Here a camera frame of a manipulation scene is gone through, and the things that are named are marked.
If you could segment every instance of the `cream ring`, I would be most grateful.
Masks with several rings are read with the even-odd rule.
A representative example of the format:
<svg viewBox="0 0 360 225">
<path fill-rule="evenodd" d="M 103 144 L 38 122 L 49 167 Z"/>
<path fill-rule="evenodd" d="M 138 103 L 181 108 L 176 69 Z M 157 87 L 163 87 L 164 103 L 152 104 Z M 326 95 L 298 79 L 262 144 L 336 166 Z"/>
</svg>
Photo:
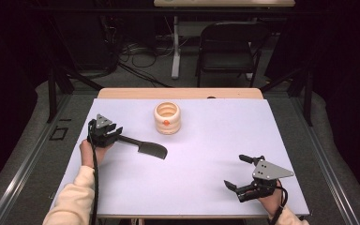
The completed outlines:
<svg viewBox="0 0 360 225">
<path fill-rule="evenodd" d="M 162 102 L 154 109 L 156 129 L 162 134 L 174 134 L 180 127 L 180 108 L 173 102 Z"/>
</svg>

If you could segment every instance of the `chair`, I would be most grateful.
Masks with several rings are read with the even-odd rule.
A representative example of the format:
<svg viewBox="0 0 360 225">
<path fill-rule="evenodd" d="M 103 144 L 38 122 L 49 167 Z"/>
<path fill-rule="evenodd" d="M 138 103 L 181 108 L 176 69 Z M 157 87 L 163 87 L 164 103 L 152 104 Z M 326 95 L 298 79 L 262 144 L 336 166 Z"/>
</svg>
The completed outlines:
<svg viewBox="0 0 360 225">
<path fill-rule="evenodd" d="M 261 47 L 271 32 L 262 22 L 217 22 L 206 26 L 201 33 L 197 70 L 198 87 L 202 72 L 252 73 L 253 86 L 256 69 L 262 54 Z M 252 52 L 251 43 L 258 43 Z"/>
</svg>

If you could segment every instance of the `sleeve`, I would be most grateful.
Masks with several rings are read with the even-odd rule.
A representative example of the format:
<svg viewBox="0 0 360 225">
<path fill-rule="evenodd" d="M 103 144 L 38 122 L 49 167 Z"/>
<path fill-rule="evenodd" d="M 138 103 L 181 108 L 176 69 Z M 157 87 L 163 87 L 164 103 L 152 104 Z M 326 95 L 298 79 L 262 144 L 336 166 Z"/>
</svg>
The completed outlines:
<svg viewBox="0 0 360 225">
<path fill-rule="evenodd" d="M 300 220 L 288 205 L 285 205 L 276 225 L 308 225 L 308 222 L 306 220 Z"/>
<path fill-rule="evenodd" d="M 59 193 L 55 206 L 48 212 L 43 225 L 88 224 L 92 202 L 94 169 L 81 166 L 73 184 L 67 184 Z"/>
</svg>

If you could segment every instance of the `spatula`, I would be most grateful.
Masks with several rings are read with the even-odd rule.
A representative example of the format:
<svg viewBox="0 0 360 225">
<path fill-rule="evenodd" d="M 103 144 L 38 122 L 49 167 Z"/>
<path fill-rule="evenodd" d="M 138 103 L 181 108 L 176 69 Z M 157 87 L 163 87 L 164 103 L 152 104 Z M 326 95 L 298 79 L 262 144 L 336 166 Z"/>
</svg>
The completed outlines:
<svg viewBox="0 0 360 225">
<path fill-rule="evenodd" d="M 168 150 L 164 146 L 154 142 L 142 142 L 125 137 L 123 135 L 118 136 L 118 141 L 138 145 L 139 146 L 138 152 L 145 153 L 153 157 L 165 159 L 166 155 L 168 155 Z"/>
</svg>

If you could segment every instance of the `table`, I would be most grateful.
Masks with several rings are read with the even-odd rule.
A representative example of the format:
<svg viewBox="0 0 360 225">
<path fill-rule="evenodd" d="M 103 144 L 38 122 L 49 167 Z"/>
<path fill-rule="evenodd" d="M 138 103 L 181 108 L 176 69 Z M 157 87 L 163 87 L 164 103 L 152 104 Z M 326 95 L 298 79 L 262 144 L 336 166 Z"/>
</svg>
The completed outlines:
<svg viewBox="0 0 360 225">
<path fill-rule="evenodd" d="M 174 135 L 159 134 L 154 128 L 153 106 L 168 99 L 182 110 L 182 127 Z M 231 113 L 229 119 L 223 119 L 225 112 Z M 91 107 L 58 191 L 76 176 L 81 163 L 78 146 L 97 113 L 123 126 L 125 136 L 168 148 L 162 160 L 115 143 L 99 166 L 100 218 L 266 217 L 257 200 L 240 203 L 223 180 L 239 186 L 252 181 L 254 166 L 240 161 L 239 154 L 265 155 L 293 171 L 259 89 L 104 88 Z M 207 118 L 212 123 L 205 123 Z M 284 178 L 282 184 L 290 193 L 288 205 L 294 213 L 308 215 L 296 177 Z"/>
<path fill-rule="evenodd" d="M 294 6 L 294 0 L 154 0 L 156 7 L 163 8 L 288 8 Z M 197 33 L 204 27 L 197 24 Z M 174 16 L 173 39 L 174 54 L 172 64 L 172 79 L 179 78 L 180 48 L 179 48 L 179 21 Z"/>
</svg>

